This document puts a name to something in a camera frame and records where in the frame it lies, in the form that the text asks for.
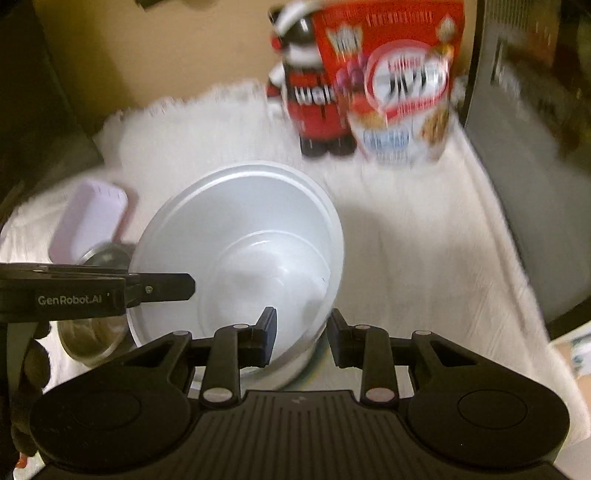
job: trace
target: red packaging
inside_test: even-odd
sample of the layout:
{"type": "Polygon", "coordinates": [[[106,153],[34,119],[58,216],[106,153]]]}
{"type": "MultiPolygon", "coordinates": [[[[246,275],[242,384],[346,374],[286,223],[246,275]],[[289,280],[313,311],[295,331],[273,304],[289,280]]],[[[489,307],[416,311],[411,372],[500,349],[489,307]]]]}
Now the red packaging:
{"type": "Polygon", "coordinates": [[[361,149],[413,164],[443,152],[461,1],[345,2],[313,15],[324,68],[361,149]]]}

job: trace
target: black and red figurine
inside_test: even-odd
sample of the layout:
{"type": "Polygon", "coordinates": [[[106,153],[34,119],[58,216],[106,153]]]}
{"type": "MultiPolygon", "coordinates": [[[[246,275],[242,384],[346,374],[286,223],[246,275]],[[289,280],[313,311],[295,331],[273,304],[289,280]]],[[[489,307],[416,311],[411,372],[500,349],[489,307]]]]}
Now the black and red figurine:
{"type": "Polygon", "coordinates": [[[282,62],[269,73],[269,102],[284,104],[300,134],[303,156],[326,153],[352,155],[356,142],[345,115],[339,112],[335,92],[322,65],[311,15],[318,2],[296,0],[269,11],[275,28],[273,48],[282,62]]]}

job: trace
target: white cloth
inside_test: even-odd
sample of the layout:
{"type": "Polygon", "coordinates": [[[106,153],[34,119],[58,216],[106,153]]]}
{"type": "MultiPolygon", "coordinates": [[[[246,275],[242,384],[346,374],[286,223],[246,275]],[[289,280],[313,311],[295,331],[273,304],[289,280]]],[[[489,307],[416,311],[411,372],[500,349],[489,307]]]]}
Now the white cloth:
{"type": "MultiPolygon", "coordinates": [[[[461,128],[442,159],[414,169],[352,159],[303,160],[285,118],[270,117],[264,90],[245,82],[188,103],[163,100],[113,116],[96,137],[106,168],[91,172],[129,193],[122,240],[137,242],[171,196],[231,163],[277,161],[315,179],[335,203],[345,233],[336,306],[349,323],[392,336],[432,330],[554,390],[571,417],[568,442],[589,436],[589,412],[548,344],[499,202],[461,128]]],[[[17,209],[2,232],[0,261],[48,261],[47,246],[76,179],[17,209]]],[[[48,340],[52,385],[79,372],[48,340]]],[[[299,386],[358,390],[361,374],[324,357],[299,386]]],[[[410,385],[402,386],[410,395],[410,385]]]]}

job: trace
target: screw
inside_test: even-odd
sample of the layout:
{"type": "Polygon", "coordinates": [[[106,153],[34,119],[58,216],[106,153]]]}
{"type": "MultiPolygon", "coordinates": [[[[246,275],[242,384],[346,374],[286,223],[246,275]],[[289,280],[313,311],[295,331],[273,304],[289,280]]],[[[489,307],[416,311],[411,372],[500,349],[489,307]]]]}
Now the screw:
{"type": "Polygon", "coordinates": [[[365,392],[365,398],[374,403],[388,403],[389,401],[392,401],[395,396],[396,393],[389,388],[384,387],[370,388],[365,392]]]}
{"type": "Polygon", "coordinates": [[[203,392],[203,398],[209,403],[223,403],[232,398],[232,392],[223,387],[208,388],[203,392]]]}

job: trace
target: white towel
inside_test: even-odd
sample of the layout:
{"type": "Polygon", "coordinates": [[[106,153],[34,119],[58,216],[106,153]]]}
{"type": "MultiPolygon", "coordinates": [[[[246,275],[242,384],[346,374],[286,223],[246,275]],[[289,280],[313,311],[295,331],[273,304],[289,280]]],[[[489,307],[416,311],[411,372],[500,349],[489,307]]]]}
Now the white towel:
{"type": "MultiPolygon", "coordinates": [[[[352,159],[302,159],[289,120],[270,118],[263,88],[219,87],[188,103],[163,100],[112,117],[96,137],[107,167],[91,173],[122,185],[133,201],[122,239],[136,242],[163,203],[208,171],[277,161],[314,178],[345,232],[336,306],[349,323],[392,336],[432,330],[554,390],[571,418],[568,442],[589,436],[589,412],[548,338],[491,184],[456,127],[433,165],[389,168],[352,159]]],[[[47,246],[76,180],[21,206],[2,232],[0,261],[47,261],[47,246]]],[[[80,368],[50,342],[52,385],[80,368]]],[[[359,389],[361,375],[325,352],[301,388],[359,389]]],[[[408,381],[402,394],[411,395],[408,381]]]]}

